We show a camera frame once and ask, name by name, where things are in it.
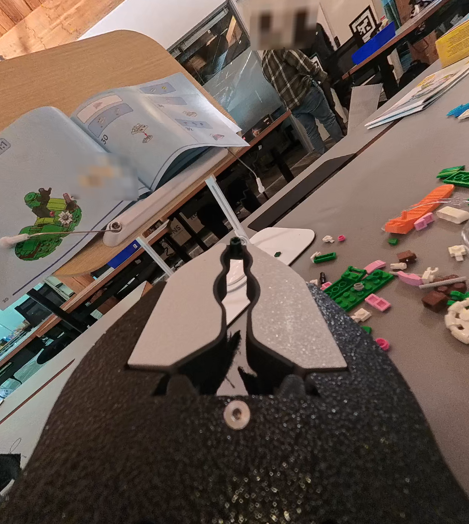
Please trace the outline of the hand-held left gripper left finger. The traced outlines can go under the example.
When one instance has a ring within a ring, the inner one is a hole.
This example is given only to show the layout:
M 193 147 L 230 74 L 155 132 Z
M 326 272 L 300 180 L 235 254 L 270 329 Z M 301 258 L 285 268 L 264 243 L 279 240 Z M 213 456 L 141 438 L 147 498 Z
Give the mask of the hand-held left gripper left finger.
M 185 376 L 200 395 L 217 395 L 241 343 L 228 333 L 229 248 L 218 243 L 166 282 L 127 361 L 130 370 Z

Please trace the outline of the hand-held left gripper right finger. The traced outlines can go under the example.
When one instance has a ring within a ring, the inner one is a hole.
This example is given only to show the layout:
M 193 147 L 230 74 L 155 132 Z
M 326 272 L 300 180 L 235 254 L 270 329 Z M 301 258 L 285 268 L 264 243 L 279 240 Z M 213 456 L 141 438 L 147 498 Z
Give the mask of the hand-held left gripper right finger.
M 244 247 L 247 277 L 246 360 L 249 395 L 273 395 L 291 375 L 343 371 L 347 363 L 306 281 L 254 245 Z

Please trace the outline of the large green lego plate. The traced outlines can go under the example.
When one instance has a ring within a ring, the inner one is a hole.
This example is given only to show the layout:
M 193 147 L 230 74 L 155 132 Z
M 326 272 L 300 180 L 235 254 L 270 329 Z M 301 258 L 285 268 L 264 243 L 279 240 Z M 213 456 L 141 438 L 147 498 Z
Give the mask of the large green lego plate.
M 394 280 L 394 275 L 381 269 L 367 273 L 365 269 L 348 266 L 340 279 L 327 287 L 324 293 L 340 308 L 349 312 L 392 280 Z

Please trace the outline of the scattered small lego pieces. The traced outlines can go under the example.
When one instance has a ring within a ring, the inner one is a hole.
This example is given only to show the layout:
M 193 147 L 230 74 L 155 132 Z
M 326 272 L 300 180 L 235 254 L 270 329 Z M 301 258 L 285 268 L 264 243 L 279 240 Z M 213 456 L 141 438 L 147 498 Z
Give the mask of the scattered small lego pieces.
M 442 186 L 437 175 L 444 168 L 465 166 L 469 171 L 469 118 L 458 121 L 447 112 L 469 102 L 469 75 L 419 114 L 407 116 L 378 134 L 309 198 L 291 212 L 289 224 L 316 232 L 317 247 L 325 235 L 344 235 L 346 240 L 323 247 L 337 258 L 321 263 L 322 271 L 335 282 L 348 268 L 362 269 L 381 260 L 384 272 L 402 272 L 374 295 L 374 302 L 389 304 L 385 311 L 362 302 L 344 311 L 323 291 L 314 290 L 332 334 L 339 344 L 359 336 L 360 324 L 351 313 L 365 308 L 372 314 L 364 324 L 373 337 L 392 346 L 438 344 L 458 346 L 459 341 L 444 324 L 447 309 L 456 298 L 469 293 L 469 256 L 457 260 L 450 247 L 463 245 L 457 225 L 439 219 L 436 211 L 453 206 L 469 212 L 469 188 L 455 187 L 453 194 L 433 212 L 419 219 L 409 233 L 390 234 L 385 223 Z

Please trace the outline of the orange lego piece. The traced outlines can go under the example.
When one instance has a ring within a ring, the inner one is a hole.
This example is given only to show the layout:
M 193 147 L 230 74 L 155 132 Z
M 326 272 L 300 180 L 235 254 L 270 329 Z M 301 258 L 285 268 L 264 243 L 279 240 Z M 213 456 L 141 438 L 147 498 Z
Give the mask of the orange lego piece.
M 396 218 L 388 220 L 383 226 L 383 231 L 390 234 L 407 234 L 414 229 L 415 223 L 427 213 L 433 212 L 440 204 L 453 194 L 452 184 L 443 184 L 428 193 L 418 203 L 403 210 Z

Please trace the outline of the white lego brick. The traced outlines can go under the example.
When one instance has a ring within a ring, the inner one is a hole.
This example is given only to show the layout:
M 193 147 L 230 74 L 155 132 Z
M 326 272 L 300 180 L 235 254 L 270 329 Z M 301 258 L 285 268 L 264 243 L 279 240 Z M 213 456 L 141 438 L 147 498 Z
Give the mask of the white lego brick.
M 443 206 L 436 211 L 436 216 L 457 225 L 469 220 L 469 212 L 453 206 Z

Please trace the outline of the open instruction booklet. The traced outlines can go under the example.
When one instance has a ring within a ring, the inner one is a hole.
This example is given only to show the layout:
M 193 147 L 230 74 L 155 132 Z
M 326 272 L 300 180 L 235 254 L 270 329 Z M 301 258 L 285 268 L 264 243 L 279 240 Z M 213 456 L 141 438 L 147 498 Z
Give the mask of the open instruction booklet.
M 182 73 L 115 88 L 70 117 L 33 109 L 0 132 L 0 310 L 92 239 L 116 247 L 246 147 Z

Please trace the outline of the closed instruction booklet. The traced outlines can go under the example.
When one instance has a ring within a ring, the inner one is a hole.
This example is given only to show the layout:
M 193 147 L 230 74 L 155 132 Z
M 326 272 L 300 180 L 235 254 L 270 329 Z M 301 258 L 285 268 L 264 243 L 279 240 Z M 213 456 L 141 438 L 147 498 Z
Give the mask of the closed instruction booklet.
M 364 126 L 367 129 L 377 128 L 392 121 L 419 113 L 433 104 L 467 75 L 469 75 L 469 56 L 428 75 L 405 97 L 379 117 L 365 123 Z

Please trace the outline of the wooden book stand white base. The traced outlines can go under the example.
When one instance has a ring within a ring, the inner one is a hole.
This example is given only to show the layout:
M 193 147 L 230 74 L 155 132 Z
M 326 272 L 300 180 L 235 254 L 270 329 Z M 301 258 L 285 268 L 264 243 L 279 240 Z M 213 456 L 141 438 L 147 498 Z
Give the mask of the wooden book stand white base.
M 159 43 L 135 31 L 118 30 L 0 61 L 0 131 L 32 109 L 53 106 L 70 114 L 99 92 L 156 81 L 174 73 L 184 74 L 219 111 L 231 119 Z M 121 244 L 108 247 L 101 236 L 97 236 L 62 265 L 54 276 L 74 291 L 72 299 L 87 300 L 103 286 L 94 280 L 91 272 L 120 253 L 133 237 L 176 212 L 205 187 L 205 179 L 209 175 L 221 175 L 289 116 L 290 112 L 281 115 L 245 148 L 234 149 L 232 154 L 208 171 L 191 179 L 187 187 L 183 187 L 183 183 L 176 178 L 176 182 L 168 184 L 168 189 L 164 186 L 156 191 L 153 197 L 147 198 L 149 208 L 143 222 Z

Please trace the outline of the large blue storage bin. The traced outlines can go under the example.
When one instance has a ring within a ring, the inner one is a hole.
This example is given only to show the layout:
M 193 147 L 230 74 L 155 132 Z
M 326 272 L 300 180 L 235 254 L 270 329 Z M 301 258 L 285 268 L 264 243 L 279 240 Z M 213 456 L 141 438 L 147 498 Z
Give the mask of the large blue storage bin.
M 395 37 L 396 23 L 391 22 L 371 37 L 351 56 L 354 65 L 359 65 Z

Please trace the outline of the black white marker sign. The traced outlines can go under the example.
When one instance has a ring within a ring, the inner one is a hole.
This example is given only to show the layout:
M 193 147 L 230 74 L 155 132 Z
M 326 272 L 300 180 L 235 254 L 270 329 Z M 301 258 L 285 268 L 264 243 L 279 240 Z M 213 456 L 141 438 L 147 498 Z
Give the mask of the black white marker sign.
M 358 43 L 367 43 L 378 32 L 378 21 L 368 5 L 350 24 L 349 28 Z

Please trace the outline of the long background table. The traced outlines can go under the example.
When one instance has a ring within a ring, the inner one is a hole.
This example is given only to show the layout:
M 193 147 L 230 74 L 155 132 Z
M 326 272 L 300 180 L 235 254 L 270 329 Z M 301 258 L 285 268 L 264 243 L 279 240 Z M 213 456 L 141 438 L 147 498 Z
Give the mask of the long background table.
M 395 35 L 375 50 L 370 56 L 366 57 L 362 62 L 353 66 L 348 72 L 344 73 L 342 80 L 353 77 L 361 69 L 365 67 L 373 67 L 378 69 L 380 73 L 383 90 L 387 99 L 395 96 L 399 91 L 399 84 L 395 78 L 391 65 L 388 62 L 388 56 L 395 50 L 396 45 L 407 40 L 408 36 L 414 31 L 418 30 L 422 24 L 435 14 L 443 6 L 447 5 L 449 1 L 433 1 L 419 14 L 407 21 L 403 26 L 396 30 Z

